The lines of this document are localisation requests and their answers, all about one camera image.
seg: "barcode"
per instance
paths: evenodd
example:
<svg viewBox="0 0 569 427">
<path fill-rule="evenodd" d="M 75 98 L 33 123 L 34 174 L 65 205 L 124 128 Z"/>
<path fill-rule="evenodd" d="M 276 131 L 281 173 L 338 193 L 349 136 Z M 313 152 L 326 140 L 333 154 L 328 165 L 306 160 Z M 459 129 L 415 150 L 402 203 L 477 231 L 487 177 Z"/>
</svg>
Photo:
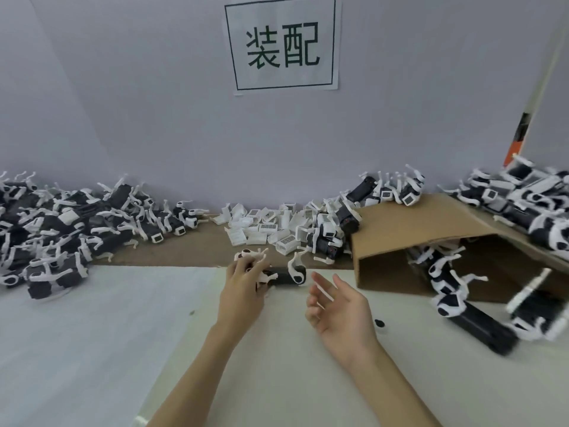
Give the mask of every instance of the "barcode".
<svg viewBox="0 0 569 427">
<path fill-rule="evenodd" d="M 290 243 L 290 242 L 292 242 L 292 241 L 295 241 L 295 240 L 296 240 L 296 238 L 294 237 L 294 235 L 289 235 L 288 237 L 283 238 L 283 239 L 280 241 L 280 243 L 281 243 L 281 244 L 288 244 L 288 243 Z"/>
</svg>

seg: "forearm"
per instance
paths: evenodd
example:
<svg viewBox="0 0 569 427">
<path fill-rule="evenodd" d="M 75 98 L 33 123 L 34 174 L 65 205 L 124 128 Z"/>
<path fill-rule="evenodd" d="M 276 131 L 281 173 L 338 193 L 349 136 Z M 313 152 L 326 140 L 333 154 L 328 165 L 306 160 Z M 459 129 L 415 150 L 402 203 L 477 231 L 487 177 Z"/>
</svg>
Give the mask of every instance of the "forearm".
<svg viewBox="0 0 569 427">
<path fill-rule="evenodd" d="M 196 359 L 178 381 L 148 427 L 201 427 L 236 342 L 214 325 Z"/>
<path fill-rule="evenodd" d="M 440 423 L 381 346 L 378 346 L 378 351 L 373 356 L 358 363 L 351 375 L 381 427 L 440 427 Z"/>
</svg>

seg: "hand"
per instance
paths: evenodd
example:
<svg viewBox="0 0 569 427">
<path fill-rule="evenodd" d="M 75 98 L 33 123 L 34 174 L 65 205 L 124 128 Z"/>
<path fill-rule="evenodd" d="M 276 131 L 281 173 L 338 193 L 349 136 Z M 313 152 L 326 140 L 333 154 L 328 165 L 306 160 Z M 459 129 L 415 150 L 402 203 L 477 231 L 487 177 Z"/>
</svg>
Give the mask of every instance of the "hand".
<svg viewBox="0 0 569 427">
<path fill-rule="evenodd" d="M 265 305 L 268 285 L 257 283 L 257 279 L 270 264 L 265 256 L 247 271 L 254 260 L 247 255 L 227 267 L 225 286 L 219 299 L 216 325 L 235 345 L 251 328 Z"/>
<path fill-rule="evenodd" d="M 372 312 L 367 298 L 334 274 L 336 286 L 318 273 L 312 273 L 333 301 L 316 285 L 306 299 L 306 319 L 322 338 L 332 356 L 349 373 L 380 351 L 375 336 Z"/>
</svg>

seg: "sign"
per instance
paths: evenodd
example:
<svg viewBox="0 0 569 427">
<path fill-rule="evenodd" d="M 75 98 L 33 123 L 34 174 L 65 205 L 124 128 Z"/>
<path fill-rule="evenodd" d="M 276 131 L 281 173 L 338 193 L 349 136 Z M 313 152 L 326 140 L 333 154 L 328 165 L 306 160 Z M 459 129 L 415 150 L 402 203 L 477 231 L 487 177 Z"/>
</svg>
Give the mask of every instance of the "sign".
<svg viewBox="0 0 569 427">
<path fill-rule="evenodd" d="M 338 88 L 340 0 L 262 0 L 225 6 L 235 94 Z"/>
</svg>

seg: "black border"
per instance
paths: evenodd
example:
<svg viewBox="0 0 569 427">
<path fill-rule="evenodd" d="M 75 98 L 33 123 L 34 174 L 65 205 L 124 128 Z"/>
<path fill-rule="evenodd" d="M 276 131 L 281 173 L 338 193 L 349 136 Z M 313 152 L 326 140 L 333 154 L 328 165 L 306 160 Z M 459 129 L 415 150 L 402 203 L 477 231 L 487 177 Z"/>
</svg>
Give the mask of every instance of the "black border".
<svg viewBox="0 0 569 427">
<path fill-rule="evenodd" d="M 290 0 L 249 1 L 247 3 L 226 4 L 224 6 L 225 22 L 227 23 L 227 36 L 229 37 L 229 49 L 231 50 L 231 62 L 233 63 L 233 74 L 235 75 L 235 87 L 237 87 L 237 91 L 272 90 L 274 88 L 298 88 L 298 87 L 317 87 L 322 85 L 332 85 L 332 83 L 334 82 L 334 47 L 336 45 L 336 0 L 334 0 L 334 20 L 333 20 L 333 31 L 332 31 L 332 71 L 331 71 L 330 82 L 326 84 L 283 85 L 280 87 L 239 88 L 239 84 L 237 83 L 237 71 L 235 70 L 235 59 L 233 58 L 233 46 L 231 45 L 231 31 L 229 30 L 229 18 L 227 17 L 227 7 L 245 6 L 247 4 L 277 3 L 279 1 L 290 1 Z"/>
</svg>

